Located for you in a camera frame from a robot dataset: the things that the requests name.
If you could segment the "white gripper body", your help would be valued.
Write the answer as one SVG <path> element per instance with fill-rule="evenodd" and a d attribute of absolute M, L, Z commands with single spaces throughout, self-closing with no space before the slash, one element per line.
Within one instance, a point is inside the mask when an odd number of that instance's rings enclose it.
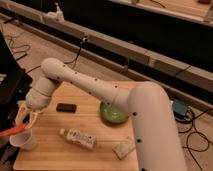
<path fill-rule="evenodd" d="M 26 106 L 33 111 L 45 109 L 50 103 L 50 98 L 31 88 L 26 95 Z"/>

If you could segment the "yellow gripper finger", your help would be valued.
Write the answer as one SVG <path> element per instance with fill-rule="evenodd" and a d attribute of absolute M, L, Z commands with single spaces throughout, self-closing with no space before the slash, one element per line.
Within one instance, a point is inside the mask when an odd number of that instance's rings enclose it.
<path fill-rule="evenodd" d="M 29 110 L 27 109 L 25 104 L 22 104 L 19 107 L 18 113 L 15 118 L 15 125 L 22 126 L 23 128 L 26 127 L 27 123 L 24 122 L 25 117 L 29 114 Z"/>
<path fill-rule="evenodd" d="M 42 111 L 31 111 L 30 112 L 30 119 L 27 125 L 25 126 L 25 129 L 30 129 L 34 126 L 38 118 L 43 114 Z"/>

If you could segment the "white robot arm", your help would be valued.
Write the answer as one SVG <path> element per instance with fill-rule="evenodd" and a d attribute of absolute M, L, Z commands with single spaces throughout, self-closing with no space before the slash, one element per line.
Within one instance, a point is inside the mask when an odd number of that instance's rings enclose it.
<path fill-rule="evenodd" d="M 131 89 L 121 88 L 101 79 L 81 74 L 56 58 L 41 64 L 42 76 L 25 96 L 15 122 L 25 117 L 36 121 L 40 111 L 50 104 L 54 91 L 63 82 L 109 104 L 132 118 L 138 164 L 145 171 L 187 171 L 184 152 L 172 104 L 166 91 L 151 81 Z"/>

